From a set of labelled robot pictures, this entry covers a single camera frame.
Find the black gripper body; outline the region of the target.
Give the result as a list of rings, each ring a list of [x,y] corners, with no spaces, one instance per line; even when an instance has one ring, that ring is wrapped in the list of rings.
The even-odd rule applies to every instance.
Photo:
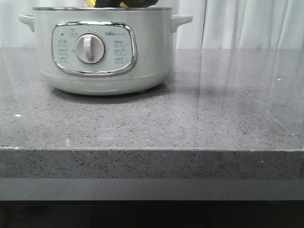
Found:
[[[158,0],[96,0],[95,8],[146,8],[157,4]]]

